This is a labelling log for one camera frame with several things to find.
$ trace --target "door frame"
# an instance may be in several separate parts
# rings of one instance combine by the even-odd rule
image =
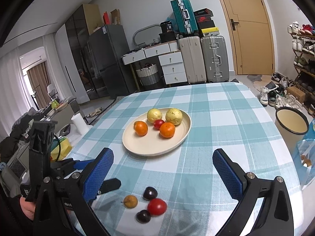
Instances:
[[[268,25],[269,25],[270,39],[271,39],[271,49],[272,49],[272,71],[275,72],[275,50],[274,50],[273,33],[272,33],[272,29],[271,29],[271,22],[270,22],[270,18],[269,18],[269,14],[268,14],[268,11],[267,11],[267,8],[266,8],[265,1],[264,0],[261,0],[261,1],[263,3],[264,10],[265,10],[265,13],[266,13],[266,16],[267,16],[267,20],[268,20]],[[238,73],[237,73],[237,61],[236,61],[235,42],[234,42],[234,36],[233,36],[232,25],[231,25],[231,22],[230,22],[230,17],[229,17],[229,15],[227,13],[227,8],[226,8],[224,0],[220,0],[220,3],[221,3],[222,8],[223,8],[223,12],[224,12],[227,28],[229,30],[230,42],[231,42],[231,47],[232,47],[232,55],[233,55],[233,67],[234,67],[235,75],[238,75]]]

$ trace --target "white curtain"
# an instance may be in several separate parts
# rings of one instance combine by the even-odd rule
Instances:
[[[43,44],[45,47],[49,74],[57,88],[60,100],[72,96],[72,92],[60,65],[53,34],[44,35]]]
[[[36,106],[27,90],[16,48],[0,58],[0,140],[31,107]]]

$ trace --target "desk leg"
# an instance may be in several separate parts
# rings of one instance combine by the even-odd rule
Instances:
[[[130,68],[131,68],[131,72],[132,72],[134,81],[135,81],[135,83],[136,83],[137,89],[138,89],[138,91],[140,92],[140,87],[139,87],[139,84],[138,84],[138,81],[137,81],[137,77],[136,77],[136,75],[135,75],[135,73],[134,73],[134,70],[133,70],[133,63],[130,64]]]

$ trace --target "dark cherry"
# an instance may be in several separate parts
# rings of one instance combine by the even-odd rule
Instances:
[[[139,223],[146,224],[146,223],[150,222],[151,215],[150,215],[149,211],[144,209],[144,210],[141,210],[140,212],[138,212],[136,214],[136,219]]]
[[[144,193],[143,193],[143,198],[145,200],[152,200],[152,199],[155,199],[157,196],[158,196],[158,191],[154,188],[154,187],[151,187],[151,186],[148,186],[145,190],[144,190]]]

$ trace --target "basket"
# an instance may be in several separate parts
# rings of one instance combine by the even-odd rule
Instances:
[[[138,69],[136,72],[143,86],[155,84],[160,80],[156,64]]]

